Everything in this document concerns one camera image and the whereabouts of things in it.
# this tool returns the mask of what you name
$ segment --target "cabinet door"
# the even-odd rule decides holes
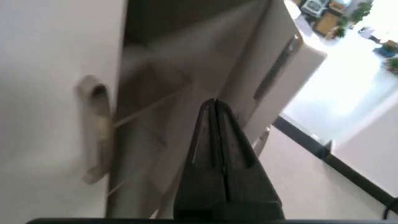
[[[274,122],[325,58],[313,47],[316,36],[308,24],[298,21],[302,17],[293,2],[269,1],[267,7],[220,94],[250,142]]]
[[[75,86],[94,75],[115,108],[122,0],[0,2],[0,217],[103,217],[107,177],[86,172]]]

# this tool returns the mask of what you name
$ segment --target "baseboard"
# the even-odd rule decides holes
[[[308,152],[311,152],[314,156],[322,159],[326,164],[334,168],[334,170],[345,176],[348,180],[360,187],[383,205],[388,206],[394,200],[393,196],[331,154],[332,142],[329,142],[324,146],[280,116],[275,120],[273,125],[279,131],[293,139],[293,141],[301,145]],[[393,207],[392,211],[398,214],[398,205]]]
[[[360,187],[370,196],[381,202],[383,205],[388,206],[394,200],[393,196],[362,176],[360,173],[353,170],[350,166],[339,160],[333,154],[326,156],[323,161],[349,179],[352,183]],[[393,207],[392,211],[398,214],[398,205]]]
[[[290,124],[283,117],[279,116],[275,120],[273,125],[279,131],[283,132],[289,138],[293,139],[293,141],[297,142],[299,145],[311,152],[314,156],[323,159],[324,157],[329,155],[330,150],[327,146],[320,144],[314,138],[305,134],[299,128],[296,128],[293,124]]]

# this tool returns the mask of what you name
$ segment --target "door handle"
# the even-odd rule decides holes
[[[110,170],[114,153],[114,128],[106,86],[95,76],[85,76],[77,86],[87,171],[84,180],[94,184]]]
[[[260,82],[260,85],[257,87],[257,90],[253,96],[256,102],[260,101],[262,97],[264,97],[267,92],[271,89],[279,75],[282,73],[285,66],[288,64],[290,59],[297,53],[299,46],[301,45],[302,40],[301,37],[295,34],[290,40],[287,42],[278,58],[272,65],[271,69],[268,71],[267,75]]]

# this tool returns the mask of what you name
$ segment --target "white floor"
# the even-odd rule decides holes
[[[373,52],[376,45],[353,30],[339,41],[325,40],[326,60],[282,116],[321,142],[342,136],[398,89],[398,78]]]
[[[259,160],[288,219],[381,218],[383,204],[274,127]]]

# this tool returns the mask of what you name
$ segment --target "white cabinet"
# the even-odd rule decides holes
[[[107,178],[85,174],[79,99],[85,75],[115,106],[122,0],[0,1],[0,220],[103,217]]]

